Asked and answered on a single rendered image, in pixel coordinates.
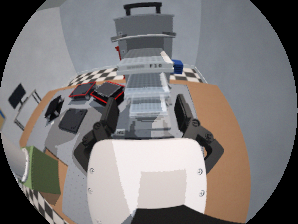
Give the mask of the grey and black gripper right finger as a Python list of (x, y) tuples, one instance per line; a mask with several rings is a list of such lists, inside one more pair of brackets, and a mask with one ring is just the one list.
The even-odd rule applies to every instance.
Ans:
[(201, 126), (198, 119), (193, 117), (189, 104), (186, 103), (183, 94), (177, 95), (174, 111), (178, 129), (180, 132), (183, 132), (181, 138), (196, 139), (195, 141), (207, 151), (207, 155), (204, 158), (207, 175), (223, 155), (224, 148), (214, 139), (213, 134)]

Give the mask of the white microplate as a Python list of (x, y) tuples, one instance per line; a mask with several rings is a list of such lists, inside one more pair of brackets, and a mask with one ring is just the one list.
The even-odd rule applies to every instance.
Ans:
[(130, 74), (123, 99), (124, 101), (132, 101), (170, 99), (170, 97), (164, 72), (161, 72)]

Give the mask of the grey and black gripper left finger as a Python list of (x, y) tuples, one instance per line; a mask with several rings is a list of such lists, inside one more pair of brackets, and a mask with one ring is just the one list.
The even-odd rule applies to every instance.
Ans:
[(86, 172), (88, 170), (89, 154), (93, 145), (101, 140), (112, 139), (111, 134), (116, 131), (120, 110), (115, 98), (109, 97), (103, 111), (100, 121), (94, 123), (93, 129), (83, 137), (82, 142), (73, 153)]

